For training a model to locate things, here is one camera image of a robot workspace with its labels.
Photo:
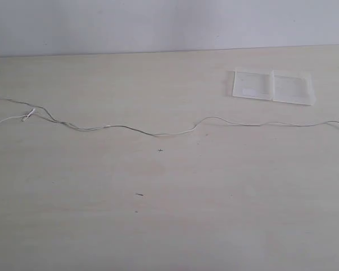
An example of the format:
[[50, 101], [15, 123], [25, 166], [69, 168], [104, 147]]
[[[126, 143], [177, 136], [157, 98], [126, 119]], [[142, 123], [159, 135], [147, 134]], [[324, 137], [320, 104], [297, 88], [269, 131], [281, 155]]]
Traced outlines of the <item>white wired earphones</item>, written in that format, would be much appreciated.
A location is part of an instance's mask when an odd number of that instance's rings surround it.
[[313, 124], [291, 124], [291, 123], [284, 123], [284, 122], [279, 122], [279, 121], [269, 121], [269, 122], [260, 123], [260, 124], [243, 124], [243, 123], [231, 122], [229, 120], [226, 120], [224, 118], [217, 117], [217, 116], [208, 116], [208, 117], [201, 119], [200, 121], [197, 121], [193, 125], [193, 127], [188, 129], [188, 130], [183, 130], [183, 131], [180, 131], [180, 132], [177, 132], [177, 133], [149, 133], [149, 132], [146, 132], [144, 130], [134, 128], [132, 126], [119, 125], [119, 124], [118, 125], [107, 124], [107, 125], [89, 127], [89, 128], [79, 127], [79, 126], [77, 126], [73, 123], [63, 121], [63, 120], [59, 120], [59, 119], [55, 118], [53, 116], [53, 114], [51, 114], [50, 111], [43, 106], [31, 104], [31, 103], [28, 103], [28, 102], [23, 102], [23, 101], [16, 100], [16, 99], [5, 98], [5, 97], [1, 97], [1, 96], [0, 96], [0, 100], [5, 101], [5, 102], [10, 102], [10, 103], [15, 103], [15, 104], [23, 104], [23, 105], [31, 108], [28, 112], [24, 113], [23, 115], [10, 116], [10, 117], [7, 117], [5, 119], [0, 120], [0, 125], [2, 123], [4, 123], [5, 121], [9, 121], [9, 120], [13, 120], [13, 119], [19, 119], [20, 121], [25, 122], [28, 119], [30, 119], [32, 116], [36, 116], [36, 117], [41, 118], [43, 120], [46, 120], [48, 122], [58, 124], [58, 125], [63, 125], [63, 126], [69, 128], [71, 130], [75, 130], [77, 132], [83, 132], [83, 133], [95, 132], [95, 131], [99, 131], [99, 130], [106, 130], [106, 129], [112, 129], [112, 128], [123, 128], [123, 129], [128, 129], [128, 130], [131, 130], [131, 131], [134, 131], [134, 132], [137, 132], [137, 133], [140, 133], [140, 134], [144, 134], [146, 136], [151, 136], [151, 137], [171, 137], [171, 136], [180, 136], [180, 135], [183, 135], [183, 134], [191, 133], [191, 132], [195, 131], [200, 124], [202, 124], [203, 122], [205, 122], [207, 120], [219, 120], [219, 121], [222, 121], [223, 123], [225, 123], [227, 125], [238, 126], [238, 127], [283, 126], [283, 127], [309, 128], [309, 127], [315, 127], [315, 126], [321, 126], [321, 125], [339, 125], [338, 120], [328, 120], [328, 121], [323, 121], [323, 122], [320, 122], [320, 123], [313, 123]]

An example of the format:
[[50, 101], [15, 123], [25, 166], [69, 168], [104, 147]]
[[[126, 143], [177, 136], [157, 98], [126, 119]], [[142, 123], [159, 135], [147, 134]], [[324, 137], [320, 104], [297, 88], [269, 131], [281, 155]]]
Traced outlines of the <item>clear plastic storage case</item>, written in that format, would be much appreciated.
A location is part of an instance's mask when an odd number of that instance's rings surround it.
[[304, 106], [316, 102], [311, 75], [299, 71], [236, 68], [232, 95]]

